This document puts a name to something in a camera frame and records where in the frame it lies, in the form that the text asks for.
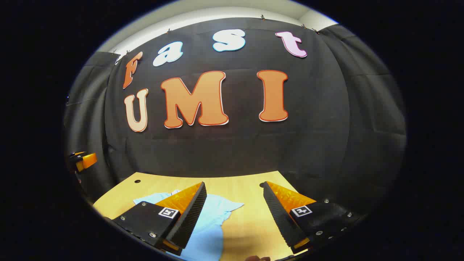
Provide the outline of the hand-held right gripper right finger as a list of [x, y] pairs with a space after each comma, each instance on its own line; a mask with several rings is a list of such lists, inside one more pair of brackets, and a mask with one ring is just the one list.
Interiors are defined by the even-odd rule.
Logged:
[[285, 243], [297, 254], [330, 244], [363, 215], [327, 198], [310, 198], [273, 182], [262, 183], [263, 196]]

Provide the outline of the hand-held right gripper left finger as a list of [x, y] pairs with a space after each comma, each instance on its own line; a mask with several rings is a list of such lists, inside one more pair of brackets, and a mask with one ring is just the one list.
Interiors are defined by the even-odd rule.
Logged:
[[111, 219], [111, 224], [151, 248], [180, 256], [206, 199], [206, 185], [199, 182], [155, 204], [143, 200]]

